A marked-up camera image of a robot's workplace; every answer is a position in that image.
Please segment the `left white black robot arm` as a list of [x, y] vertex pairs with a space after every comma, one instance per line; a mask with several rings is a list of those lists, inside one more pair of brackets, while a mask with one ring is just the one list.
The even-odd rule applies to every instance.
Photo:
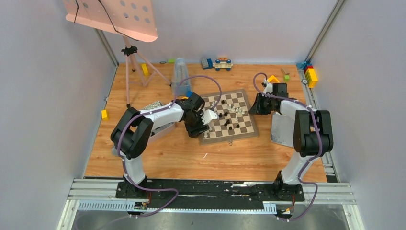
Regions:
[[187, 99], [174, 99], [152, 110], [130, 107], [125, 111], [111, 133], [111, 141], [121, 158], [124, 178], [130, 183], [128, 192], [133, 197], [141, 198], [146, 191], [154, 191], [143, 182], [146, 174], [141, 159], [152, 131], [169, 123], [184, 122], [188, 136], [197, 138], [209, 130], [211, 121], [218, 119], [214, 109], [205, 110], [204, 105], [204, 99], [192, 93]]

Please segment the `wooden chess board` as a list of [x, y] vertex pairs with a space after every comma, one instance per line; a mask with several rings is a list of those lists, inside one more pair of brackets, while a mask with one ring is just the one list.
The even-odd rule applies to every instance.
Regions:
[[208, 93], [202, 95], [202, 98], [205, 101], [204, 110], [218, 103], [214, 111], [219, 118], [211, 121], [209, 130], [199, 136], [201, 145], [259, 136], [255, 118], [248, 113], [251, 105], [244, 89], [223, 91], [221, 96]]

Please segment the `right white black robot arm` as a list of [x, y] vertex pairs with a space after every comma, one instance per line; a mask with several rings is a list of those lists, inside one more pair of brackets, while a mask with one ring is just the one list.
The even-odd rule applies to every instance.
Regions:
[[279, 200], [286, 200], [303, 183], [303, 176], [316, 158], [333, 148], [330, 112], [315, 110], [311, 106], [290, 98], [285, 83], [263, 83], [249, 113], [268, 115], [277, 112], [294, 122], [293, 148], [295, 153], [288, 165], [274, 181], [273, 193]]

